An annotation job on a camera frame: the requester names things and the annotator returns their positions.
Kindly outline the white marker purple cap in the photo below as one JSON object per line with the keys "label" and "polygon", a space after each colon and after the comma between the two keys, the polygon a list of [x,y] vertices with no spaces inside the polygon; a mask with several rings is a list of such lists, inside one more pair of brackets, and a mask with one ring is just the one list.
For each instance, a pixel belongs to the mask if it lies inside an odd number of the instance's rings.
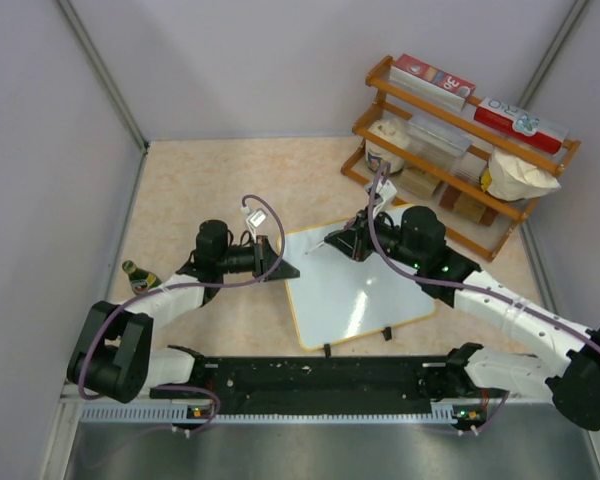
{"label": "white marker purple cap", "polygon": [[310,247],[308,250],[305,251],[305,255],[308,255],[318,249],[320,249],[321,247],[323,247],[325,245],[324,241],[320,241],[317,244],[315,244],[314,246]]}

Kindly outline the yellow framed whiteboard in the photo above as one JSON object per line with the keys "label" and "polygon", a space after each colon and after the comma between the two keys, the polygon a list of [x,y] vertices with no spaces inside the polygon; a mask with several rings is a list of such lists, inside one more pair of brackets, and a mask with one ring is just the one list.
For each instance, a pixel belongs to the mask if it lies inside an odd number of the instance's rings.
{"label": "yellow framed whiteboard", "polygon": [[283,259],[300,271],[285,282],[300,346],[306,351],[380,333],[428,318],[436,303],[412,280],[396,274],[376,254],[358,263],[330,246],[305,255],[345,222],[285,234]]}

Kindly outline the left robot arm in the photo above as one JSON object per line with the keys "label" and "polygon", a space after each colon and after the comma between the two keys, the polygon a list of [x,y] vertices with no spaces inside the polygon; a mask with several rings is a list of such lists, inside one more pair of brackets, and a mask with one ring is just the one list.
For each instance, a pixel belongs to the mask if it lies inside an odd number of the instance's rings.
{"label": "left robot arm", "polygon": [[[195,365],[195,354],[181,347],[154,351],[154,331],[207,305],[222,289],[300,276],[267,236],[250,235],[239,245],[231,239],[225,222],[208,220],[199,227],[188,260],[163,284],[122,304],[99,301],[90,308],[67,367],[67,380],[82,398],[128,403],[142,389],[163,384],[189,397],[204,390],[207,374]],[[239,273],[253,278],[223,282],[225,275]]]}

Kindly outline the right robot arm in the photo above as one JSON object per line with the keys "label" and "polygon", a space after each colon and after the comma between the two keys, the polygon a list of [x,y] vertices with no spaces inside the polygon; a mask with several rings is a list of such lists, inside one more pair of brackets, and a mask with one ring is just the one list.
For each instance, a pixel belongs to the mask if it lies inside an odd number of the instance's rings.
{"label": "right robot arm", "polygon": [[481,266],[449,247],[445,226],[424,206],[407,208],[399,224],[385,213],[359,211],[326,245],[356,262],[381,256],[429,297],[482,319],[528,349],[499,354],[467,344],[452,351],[449,388],[467,396],[496,388],[551,402],[573,424],[600,430],[600,327],[568,321],[515,295]]}

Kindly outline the clear plastic container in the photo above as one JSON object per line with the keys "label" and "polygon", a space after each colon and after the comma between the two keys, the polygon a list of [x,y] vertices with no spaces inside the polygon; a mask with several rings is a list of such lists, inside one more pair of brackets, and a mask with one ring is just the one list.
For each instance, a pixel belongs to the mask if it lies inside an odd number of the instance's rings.
{"label": "clear plastic container", "polygon": [[469,152],[472,141],[460,130],[415,115],[408,122],[407,151],[460,178],[476,180],[487,163]]}

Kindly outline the brown wooden blocks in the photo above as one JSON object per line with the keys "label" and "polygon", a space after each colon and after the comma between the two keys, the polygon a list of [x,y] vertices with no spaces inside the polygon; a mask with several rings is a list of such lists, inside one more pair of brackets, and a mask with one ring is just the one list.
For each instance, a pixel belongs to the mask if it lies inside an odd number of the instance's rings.
{"label": "brown wooden blocks", "polygon": [[[443,186],[443,182],[417,167],[404,167],[395,178],[395,185],[418,198],[430,200]],[[496,210],[450,185],[443,188],[439,205],[443,209],[487,227],[491,226],[499,215]]]}

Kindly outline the orange wooden shelf rack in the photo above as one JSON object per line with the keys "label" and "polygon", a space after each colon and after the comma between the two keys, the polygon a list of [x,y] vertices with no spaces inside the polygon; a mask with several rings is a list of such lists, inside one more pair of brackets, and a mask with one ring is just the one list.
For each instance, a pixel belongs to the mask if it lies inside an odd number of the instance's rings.
{"label": "orange wooden shelf rack", "polygon": [[[424,202],[442,214],[450,239],[487,261],[494,260],[516,228],[528,220],[539,200],[505,201],[484,191],[480,179],[492,153],[498,149],[513,154],[527,164],[559,178],[571,164],[581,142],[565,139],[559,153],[554,156],[534,150],[390,81],[393,64],[393,57],[387,55],[366,76],[366,85],[375,89],[376,94],[369,108],[352,127],[353,134],[361,139],[361,143],[344,162],[340,172],[363,185],[371,178],[371,169],[366,164],[366,144],[388,150],[403,160],[406,167],[416,168],[426,179],[438,180],[431,196],[425,198]],[[459,133],[468,141],[468,148],[451,161],[439,162],[429,154],[434,146],[441,145],[439,139],[429,144],[422,143],[416,152],[411,152],[372,132],[372,125],[377,121],[407,122],[417,117]]]}

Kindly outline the green glass bottle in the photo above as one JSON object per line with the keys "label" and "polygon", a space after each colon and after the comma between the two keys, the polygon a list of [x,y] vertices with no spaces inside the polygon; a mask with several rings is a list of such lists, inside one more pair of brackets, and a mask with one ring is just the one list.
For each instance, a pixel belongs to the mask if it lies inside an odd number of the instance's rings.
{"label": "green glass bottle", "polygon": [[162,281],[156,274],[140,268],[131,260],[123,261],[121,268],[128,277],[132,293],[136,296],[142,295],[162,284]]}

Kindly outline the cream cloth bag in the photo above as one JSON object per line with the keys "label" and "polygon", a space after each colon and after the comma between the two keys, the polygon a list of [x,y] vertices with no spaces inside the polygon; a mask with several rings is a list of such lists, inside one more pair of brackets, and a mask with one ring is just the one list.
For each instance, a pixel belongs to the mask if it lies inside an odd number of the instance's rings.
{"label": "cream cloth bag", "polygon": [[561,185],[550,173],[515,155],[494,149],[480,177],[480,187],[496,199],[512,202],[554,193]]}

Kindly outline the red box upper left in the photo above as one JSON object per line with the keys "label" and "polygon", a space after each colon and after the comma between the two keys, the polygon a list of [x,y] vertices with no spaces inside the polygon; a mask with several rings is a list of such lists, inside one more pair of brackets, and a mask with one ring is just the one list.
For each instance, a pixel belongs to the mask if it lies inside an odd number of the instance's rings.
{"label": "red box upper left", "polygon": [[474,83],[406,54],[393,61],[389,80],[456,112],[464,108],[476,89]]}

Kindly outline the red white box right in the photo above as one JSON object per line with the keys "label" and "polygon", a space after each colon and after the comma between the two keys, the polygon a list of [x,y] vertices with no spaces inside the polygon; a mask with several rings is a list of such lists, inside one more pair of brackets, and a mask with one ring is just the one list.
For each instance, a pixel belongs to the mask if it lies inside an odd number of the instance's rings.
{"label": "red white box right", "polygon": [[562,148],[569,132],[560,124],[493,98],[479,103],[474,120],[551,155]]}

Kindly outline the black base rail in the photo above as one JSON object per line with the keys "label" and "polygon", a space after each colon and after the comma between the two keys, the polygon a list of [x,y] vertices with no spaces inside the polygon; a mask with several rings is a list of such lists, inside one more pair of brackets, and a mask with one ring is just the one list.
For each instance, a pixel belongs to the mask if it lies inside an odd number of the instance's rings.
{"label": "black base rail", "polygon": [[444,356],[198,357],[189,386],[225,415],[428,413],[444,399],[486,394]]}

